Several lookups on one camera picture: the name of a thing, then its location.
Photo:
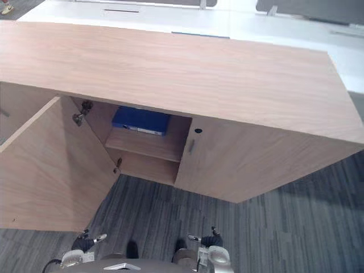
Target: cabinet top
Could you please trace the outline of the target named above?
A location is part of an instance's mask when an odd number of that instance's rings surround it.
[[[364,143],[326,52],[122,28],[0,21],[0,81]]]

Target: wood grain surface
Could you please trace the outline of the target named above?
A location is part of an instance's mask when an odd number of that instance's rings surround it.
[[[119,172],[77,107],[55,97],[0,146],[0,227],[81,231]]]
[[[122,164],[119,169],[124,175],[147,179],[166,185],[173,185],[175,183],[179,167],[179,163],[177,162],[111,148],[107,148],[107,152],[115,164],[119,158],[122,159]]]
[[[202,133],[196,134],[195,128]],[[363,148],[362,144],[321,136],[194,118],[175,187],[241,202]]]
[[[364,143],[326,52],[74,24],[0,32],[0,81]]]
[[[52,90],[0,82],[0,145],[54,96]]]
[[[165,136],[112,128],[105,146],[174,162],[181,161],[191,119],[171,116]]]

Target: striped carpet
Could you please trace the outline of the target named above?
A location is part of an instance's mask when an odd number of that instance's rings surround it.
[[[96,258],[137,241],[143,258],[171,260],[179,236],[216,225],[235,272],[364,272],[364,151],[240,204],[120,176],[89,227],[108,233]],[[0,230],[1,272],[40,272],[74,233]],[[197,249],[197,245],[188,242]]]
[[[44,0],[9,0],[14,6],[14,10],[7,14],[1,15],[0,20],[18,20],[28,11],[34,9],[37,5],[44,2]],[[0,1],[0,9],[3,9],[3,3]]]

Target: metal bracket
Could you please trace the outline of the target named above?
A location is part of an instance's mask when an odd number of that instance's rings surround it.
[[[116,173],[118,171],[118,168],[120,167],[122,161],[123,161],[122,158],[118,159],[118,163],[116,163],[116,168],[114,168],[114,173]]]
[[[200,0],[200,10],[206,9],[206,0]]]
[[[93,107],[92,101],[83,101],[82,109],[80,111],[81,114],[74,114],[72,116],[73,121],[75,122],[75,124],[78,125],[78,127],[82,125],[82,120],[90,112],[92,107]]]
[[[271,9],[267,12],[267,16],[275,16],[278,11],[278,6],[273,5]]]

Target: cabinet handle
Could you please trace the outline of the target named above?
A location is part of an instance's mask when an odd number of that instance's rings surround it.
[[[195,147],[195,140],[192,139],[191,144],[189,145],[189,149],[188,149],[188,152],[190,155],[192,155],[194,147]]]
[[[7,111],[2,110],[1,108],[0,108],[0,113],[3,114],[7,118],[10,117],[10,114]]]

